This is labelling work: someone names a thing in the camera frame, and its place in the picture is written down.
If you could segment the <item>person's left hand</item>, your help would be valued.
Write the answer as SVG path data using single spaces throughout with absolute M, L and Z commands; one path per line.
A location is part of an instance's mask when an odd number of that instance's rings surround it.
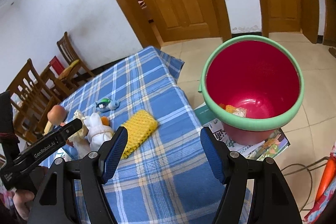
M 30 192 L 28 190 L 16 190 L 14 197 L 13 197 L 13 203 L 15 205 L 15 208 L 20 215 L 20 217 L 23 220 L 28 220 L 30 208 L 28 207 L 28 203 L 33 201 L 35 198 L 35 195 L 33 192 Z

